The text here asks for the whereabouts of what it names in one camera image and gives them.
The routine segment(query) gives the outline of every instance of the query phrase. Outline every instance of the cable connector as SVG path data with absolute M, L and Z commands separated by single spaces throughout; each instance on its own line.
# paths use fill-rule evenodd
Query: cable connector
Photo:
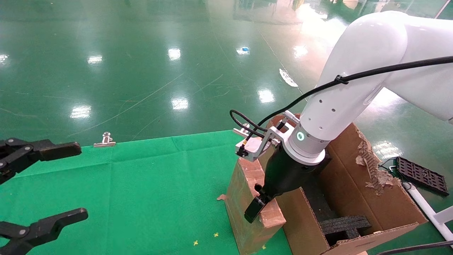
M 246 157 L 249 155 L 249 153 L 245 149 L 246 143 L 247 143 L 247 141 L 244 141 L 244 144 L 241 147 L 239 147 L 239 150 L 236 152 L 236 155 L 238 155 L 240 157 Z
M 337 76 L 335 77 L 335 81 L 337 81 L 337 82 L 339 82 L 339 83 L 342 83 L 342 84 L 348 84 L 348 83 L 349 83 L 349 82 L 344 81 L 344 80 L 342 80 L 342 79 L 343 79 L 343 77 L 342 77 L 341 75 L 337 75 Z

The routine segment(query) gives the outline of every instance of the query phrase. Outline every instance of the green cloth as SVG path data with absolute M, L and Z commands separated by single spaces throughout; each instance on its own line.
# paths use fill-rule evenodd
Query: green cloth
M 216 198 L 227 191 L 239 141 L 231 131 L 212 132 L 84 147 L 77 157 L 38 162 L 0 186 L 0 221 L 28 226 L 88 210 L 87 220 L 35 255 L 238 254 Z M 259 254 L 291 254 L 283 230 Z

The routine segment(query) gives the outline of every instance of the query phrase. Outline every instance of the white pipe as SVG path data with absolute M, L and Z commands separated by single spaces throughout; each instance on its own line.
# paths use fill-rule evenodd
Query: white pipe
M 407 189 L 409 188 L 409 185 L 406 183 L 403 183 L 403 186 Z M 434 215 L 436 215 L 436 212 L 431 208 L 431 206 L 428 204 L 428 202 L 423 198 L 423 196 L 420 194 L 420 192 L 417 190 L 416 187 L 413 185 L 410 185 L 410 189 L 407 191 L 414 201 L 420 206 L 422 211 L 428 216 L 429 220 L 433 225 L 439 230 L 440 234 L 445 238 L 447 241 L 452 241 L 453 240 L 453 233 L 451 230 L 444 224 L 444 223 L 439 223 Z
M 441 224 L 453 220 L 453 206 L 450 206 L 449 208 L 436 213 L 434 215 L 434 219 L 436 219 L 436 221 Z

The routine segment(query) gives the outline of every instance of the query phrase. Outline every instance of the black plastic tray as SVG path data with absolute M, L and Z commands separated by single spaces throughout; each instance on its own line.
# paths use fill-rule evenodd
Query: black plastic tray
M 416 186 L 427 188 L 442 196 L 450 195 L 443 175 L 417 165 L 403 157 L 396 158 L 396 168 L 404 177 Z

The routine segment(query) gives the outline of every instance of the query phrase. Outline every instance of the metal binder clip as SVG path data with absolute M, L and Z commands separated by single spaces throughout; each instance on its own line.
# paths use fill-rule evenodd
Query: metal binder clip
M 113 142 L 113 138 L 110 137 L 110 132 L 104 132 L 102 134 L 102 142 L 95 143 L 94 147 L 112 147 L 115 146 L 116 142 Z

